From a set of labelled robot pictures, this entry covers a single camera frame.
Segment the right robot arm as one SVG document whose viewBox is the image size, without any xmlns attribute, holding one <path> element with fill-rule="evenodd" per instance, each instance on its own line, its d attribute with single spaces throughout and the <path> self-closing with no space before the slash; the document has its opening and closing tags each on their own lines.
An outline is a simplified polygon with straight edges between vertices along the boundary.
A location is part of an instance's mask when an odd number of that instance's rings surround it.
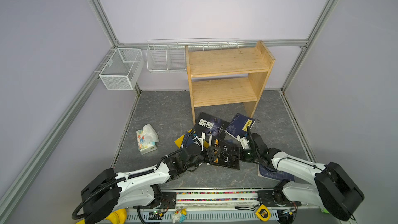
<svg viewBox="0 0 398 224">
<path fill-rule="evenodd" d="M 271 173 L 286 172 L 305 181 L 281 180 L 271 196 L 275 204 L 307 203 L 326 209 L 341 221 L 354 218 L 364 194 L 339 164 L 314 163 L 269 148 L 257 133 L 248 133 L 240 141 L 242 161 L 255 163 Z"/>
</svg>

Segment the black wolf cover book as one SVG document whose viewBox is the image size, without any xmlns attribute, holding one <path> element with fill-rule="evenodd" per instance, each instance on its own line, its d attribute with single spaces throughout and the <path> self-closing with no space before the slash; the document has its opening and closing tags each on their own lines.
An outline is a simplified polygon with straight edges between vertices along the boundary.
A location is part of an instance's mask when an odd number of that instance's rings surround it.
<svg viewBox="0 0 398 224">
<path fill-rule="evenodd" d="M 221 118 L 201 112 L 196 119 L 194 130 L 199 135 L 205 133 L 206 136 L 214 136 L 219 139 L 225 139 L 226 128 L 229 126 L 229 124 L 229 122 Z"/>
</svg>

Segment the black Murphy's law book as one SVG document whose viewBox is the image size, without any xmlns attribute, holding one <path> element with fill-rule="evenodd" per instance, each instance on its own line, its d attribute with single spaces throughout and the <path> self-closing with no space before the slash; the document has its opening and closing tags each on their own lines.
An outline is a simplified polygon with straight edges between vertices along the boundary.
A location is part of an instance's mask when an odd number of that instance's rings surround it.
<svg viewBox="0 0 398 224">
<path fill-rule="evenodd" d="M 208 147 L 219 147 L 220 149 L 218 163 L 209 163 L 208 161 L 209 164 L 234 170 L 240 169 L 240 148 L 238 146 L 221 139 L 213 139 Z"/>
</svg>

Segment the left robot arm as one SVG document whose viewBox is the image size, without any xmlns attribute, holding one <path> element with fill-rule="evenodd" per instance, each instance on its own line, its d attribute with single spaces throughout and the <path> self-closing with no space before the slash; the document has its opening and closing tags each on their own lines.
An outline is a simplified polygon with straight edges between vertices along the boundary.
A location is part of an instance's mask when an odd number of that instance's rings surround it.
<svg viewBox="0 0 398 224">
<path fill-rule="evenodd" d="M 160 203 L 160 184 L 178 178 L 189 168 L 218 158 L 218 147 L 191 144 L 163 156 L 156 165 L 132 172 L 103 170 L 81 191 L 81 203 L 72 212 L 72 219 L 96 224 L 116 210 L 127 207 L 153 206 Z"/>
</svg>

